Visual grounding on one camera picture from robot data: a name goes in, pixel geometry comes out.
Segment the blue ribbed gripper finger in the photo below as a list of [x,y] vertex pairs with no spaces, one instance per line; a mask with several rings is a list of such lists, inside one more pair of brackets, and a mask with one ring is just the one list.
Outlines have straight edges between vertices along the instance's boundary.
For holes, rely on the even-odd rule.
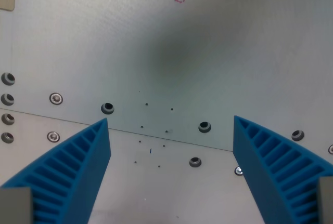
[[31,189],[34,223],[88,223],[110,158],[104,118],[41,155],[1,187]]
[[233,154],[265,223],[319,223],[317,184],[332,164],[239,116]]

